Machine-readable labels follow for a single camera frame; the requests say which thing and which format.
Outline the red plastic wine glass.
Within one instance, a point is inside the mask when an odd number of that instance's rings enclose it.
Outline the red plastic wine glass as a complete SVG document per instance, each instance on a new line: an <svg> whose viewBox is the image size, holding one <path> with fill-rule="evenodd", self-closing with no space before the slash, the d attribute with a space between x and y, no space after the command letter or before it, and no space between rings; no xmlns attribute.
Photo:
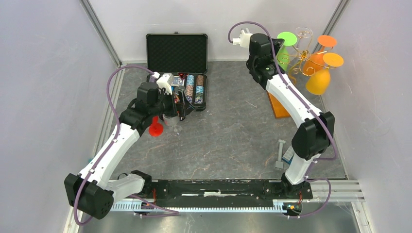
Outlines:
<svg viewBox="0 0 412 233"><path fill-rule="evenodd" d="M160 136L164 131L163 125L159 122L159 117L155 116L152 119L152 123L149 126L149 134L153 137Z"/></svg>

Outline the green plastic wine glass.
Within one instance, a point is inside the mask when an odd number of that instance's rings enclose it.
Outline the green plastic wine glass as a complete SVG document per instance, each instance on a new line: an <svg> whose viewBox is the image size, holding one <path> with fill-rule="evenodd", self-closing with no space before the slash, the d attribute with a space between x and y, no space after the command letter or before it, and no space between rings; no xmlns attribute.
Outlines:
<svg viewBox="0 0 412 233"><path fill-rule="evenodd" d="M290 62L290 55L287 48L294 46L297 42L297 36L292 32L281 32L277 35L277 39L283 39L283 45L280 47L277 54L278 64L286 72Z"/></svg>

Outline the yellow plastic wine glass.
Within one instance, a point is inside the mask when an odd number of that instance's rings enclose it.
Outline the yellow plastic wine glass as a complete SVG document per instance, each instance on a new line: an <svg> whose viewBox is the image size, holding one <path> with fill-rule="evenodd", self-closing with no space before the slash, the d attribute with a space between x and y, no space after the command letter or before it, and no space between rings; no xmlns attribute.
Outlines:
<svg viewBox="0 0 412 233"><path fill-rule="evenodd" d="M324 63L322 69L311 75L306 83L306 89L314 95L322 95L326 92L331 81L329 70L344 64L343 57L332 52L325 53L322 59Z"/></svg>

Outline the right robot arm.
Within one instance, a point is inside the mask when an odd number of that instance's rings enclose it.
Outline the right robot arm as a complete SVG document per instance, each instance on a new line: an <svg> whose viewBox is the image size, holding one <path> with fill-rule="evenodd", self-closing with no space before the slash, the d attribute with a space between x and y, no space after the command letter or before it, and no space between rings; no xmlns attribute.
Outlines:
<svg viewBox="0 0 412 233"><path fill-rule="evenodd" d="M283 196L293 198L304 188L308 172L322 159L321 154L329 146L337 150L333 139L335 117L311 104L279 67L276 52L283 43L282 39L248 33L242 43L249 49L246 66L252 78L282 104L297 126L292 138L295 155L282 174L278 188Z"/></svg>

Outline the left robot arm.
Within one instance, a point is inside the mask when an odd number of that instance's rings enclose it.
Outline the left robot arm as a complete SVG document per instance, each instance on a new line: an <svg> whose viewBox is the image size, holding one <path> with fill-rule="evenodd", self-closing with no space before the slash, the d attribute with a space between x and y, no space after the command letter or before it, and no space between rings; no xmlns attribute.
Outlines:
<svg viewBox="0 0 412 233"><path fill-rule="evenodd" d="M134 170L114 182L110 182L110 177L126 152L152 125L154 117L183 116L183 88L161 82L144 82L138 87L136 98L120 114L109 139L93 160L77 175L70 173L65 178L66 194L74 211L102 219L124 198L154 194L152 178L144 172Z"/></svg>

